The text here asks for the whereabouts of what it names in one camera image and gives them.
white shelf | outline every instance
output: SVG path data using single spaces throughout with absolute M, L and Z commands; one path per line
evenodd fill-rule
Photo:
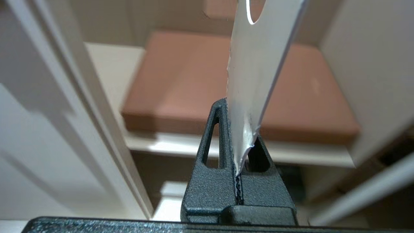
M 124 127 L 120 109 L 145 50 L 142 47 L 93 43 L 85 43 L 85 46 L 128 148 L 171 156 L 195 157 L 201 136 L 177 133 L 131 133 Z M 266 147 L 272 159 L 279 163 L 355 167 L 345 146 L 266 141 Z M 219 156 L 217 138 L 212 139 L 209 156 Z

